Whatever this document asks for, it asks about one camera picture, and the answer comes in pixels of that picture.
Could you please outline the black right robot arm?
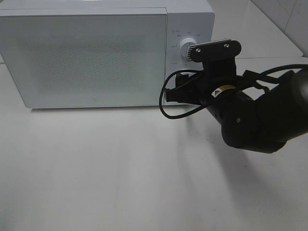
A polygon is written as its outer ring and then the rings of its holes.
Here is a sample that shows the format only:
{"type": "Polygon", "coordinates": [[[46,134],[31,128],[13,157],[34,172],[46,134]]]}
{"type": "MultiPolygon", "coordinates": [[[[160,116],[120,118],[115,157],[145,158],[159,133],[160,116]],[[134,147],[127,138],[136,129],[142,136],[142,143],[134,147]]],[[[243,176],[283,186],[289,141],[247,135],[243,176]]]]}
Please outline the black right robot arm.
{"type": "Polygon", "coordinates": [[[206,109],[233,148],[273,153],[308,131],[308,66],[289,64],[262,73],[236,73],[234,59],[203,62],[202,70],[172,74],[173,89],[163,86],[159,101],[187,103],[206,109]]]}

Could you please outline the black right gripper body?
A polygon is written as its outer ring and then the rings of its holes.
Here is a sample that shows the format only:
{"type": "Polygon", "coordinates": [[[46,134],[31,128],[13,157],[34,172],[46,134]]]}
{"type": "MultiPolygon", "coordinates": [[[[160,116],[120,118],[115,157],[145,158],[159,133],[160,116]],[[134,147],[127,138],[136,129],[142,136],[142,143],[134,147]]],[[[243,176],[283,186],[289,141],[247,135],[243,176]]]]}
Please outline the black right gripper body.
{"type": "Polygon", "coordinates": [[[192,76],[188,75],[187,70],[181,70],[176,74],[175,88],[165,90],[165,100],[203,105],[230,92],[230,90],[223,90],[215,96],[215,91],[225,85],[231,85],[232,89],[237,85],[234,59],[205,62],[203,70],[194,71],[192,76]]]}

